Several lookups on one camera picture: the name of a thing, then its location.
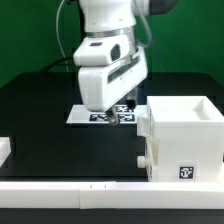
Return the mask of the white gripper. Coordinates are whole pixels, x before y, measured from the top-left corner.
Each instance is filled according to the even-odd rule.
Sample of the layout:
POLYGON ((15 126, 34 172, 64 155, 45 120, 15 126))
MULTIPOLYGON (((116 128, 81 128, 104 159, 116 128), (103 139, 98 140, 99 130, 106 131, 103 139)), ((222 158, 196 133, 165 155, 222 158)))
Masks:
MULTIPOLYGON (((78 83, 83 104, 89 111, 106 112, 126 94, 126 105, 134 110, 137 90, 147 77, 144 49, 131 51, 125 34, 114 37, 86 37, 73 55, 80 66, 78 83)), ((107 112, 111 126, 119 124, 118 115, 107 112)))

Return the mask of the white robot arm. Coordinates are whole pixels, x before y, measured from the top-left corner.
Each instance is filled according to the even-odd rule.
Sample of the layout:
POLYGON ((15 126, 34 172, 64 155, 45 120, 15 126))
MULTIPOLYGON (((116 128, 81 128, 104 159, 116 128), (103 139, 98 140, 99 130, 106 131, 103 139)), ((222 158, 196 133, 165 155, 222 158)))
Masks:
POLYGON ((136 87, 147 77, 145 49, 135 37, 137 18, 170 12, 179 0, 79 0, 86 37, 73 54, 87 110, 119 123, 115 105, 137 104, 136 87))

